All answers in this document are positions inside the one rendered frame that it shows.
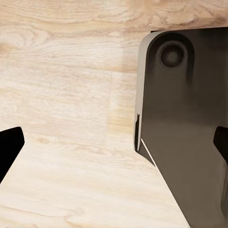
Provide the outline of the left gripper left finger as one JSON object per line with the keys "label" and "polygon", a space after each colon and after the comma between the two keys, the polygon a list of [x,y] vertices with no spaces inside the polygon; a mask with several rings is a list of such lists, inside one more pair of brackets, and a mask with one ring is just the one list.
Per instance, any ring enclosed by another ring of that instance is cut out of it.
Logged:
{"label": "left gripper left finger", "polygon": [[25,144],[22,128],[0,132],[0,183]]}

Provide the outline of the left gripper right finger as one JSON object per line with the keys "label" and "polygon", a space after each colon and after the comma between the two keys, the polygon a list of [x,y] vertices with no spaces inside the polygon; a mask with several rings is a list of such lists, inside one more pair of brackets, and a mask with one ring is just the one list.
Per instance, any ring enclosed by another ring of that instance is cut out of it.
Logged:
{"label": "left gripper right finger", "polygon": [[213,143],[228,164],[228,128],[218,126],[214,134]]}

